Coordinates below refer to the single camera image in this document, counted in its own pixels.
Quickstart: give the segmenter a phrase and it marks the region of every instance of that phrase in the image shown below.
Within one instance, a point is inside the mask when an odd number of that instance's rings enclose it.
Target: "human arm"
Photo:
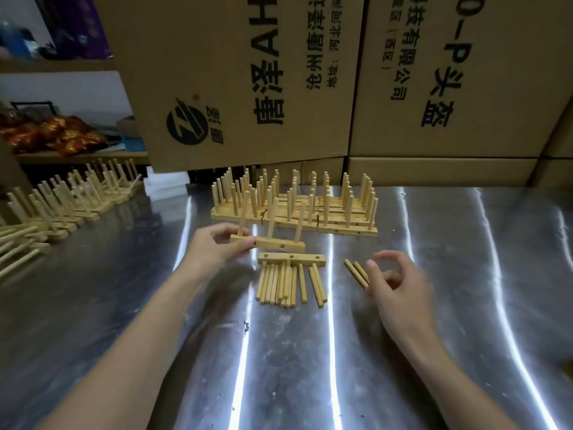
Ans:
[[[188,306],[226,261],[254,245],[254,237],[225,244],[237,231],[232,224],[198,229],[173,274],[39,429],[145,429]]]
[[[391,260],[399,271],[382,272]],[[382,251],[366,262],[382,323],[437,403],[450,430],[519,430],[505,412],[448,356],[435,329],[432,286],[402,252]]]

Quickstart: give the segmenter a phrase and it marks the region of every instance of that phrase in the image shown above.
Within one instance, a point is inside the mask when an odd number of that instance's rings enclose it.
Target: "stainless steel table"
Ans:
[[[384,248],[424,268],[449,352],[520,426],[573,428],[573,383],[559,368],[573,358],[573,195],[376,192],[378,238],[303,233],[307,253],[328,258],[323,309],[256,302],[256,252],[215,278],[190,309],[149,428],[444,428],[343,264]],[[0,428],[47,414],[170,274],[187,235],[211,223],[208,187],[190,194],[114,208],[0,285]]]

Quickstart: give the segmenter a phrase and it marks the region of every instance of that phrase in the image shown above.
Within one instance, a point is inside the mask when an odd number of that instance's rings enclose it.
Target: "human hand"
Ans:
[[[395,261],[399,271],[382,272],[375,261]],[[402,353],[415,363],[442,349],[435,330],[432,286],[404,252],[382,251],[366,262],[382,323]]]
[[[231,223],[197,229],[173,276],[183,282],[206,285],[227,261],[239,258],[254,247],[255,237],[228,243],[231,234],[238,231],[239,227]],[[249,230],[243,229],[243,235],[248,236]]]

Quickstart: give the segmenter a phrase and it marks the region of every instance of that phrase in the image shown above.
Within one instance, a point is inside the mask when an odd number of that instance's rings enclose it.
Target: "black circular logo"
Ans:
[[[167,115],[167,130],[171,137],[184,145],[198,145],[209,132],[207,118],[200,110],[190,107],[178,98],[177,107]]]

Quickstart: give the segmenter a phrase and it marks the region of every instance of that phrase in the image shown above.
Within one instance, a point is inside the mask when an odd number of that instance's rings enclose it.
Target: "shelf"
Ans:
[[[115,71],[115,63],[110,60],[2,60],[0,74],[21,74],[33,72],[86,72]]]
[[[112,151],[112,152],[94,152],[81,153],[79,155],[70,155],[62,157],[57,151],[41,151],[34,153],[20,153],[15,155],[18,163],[21,165],[80,165],[91,163],[98,158],[108,160],[117,158],[125,160],[133,158],[136,165],[149,165],[147,152],[129,152],[129,151]]]

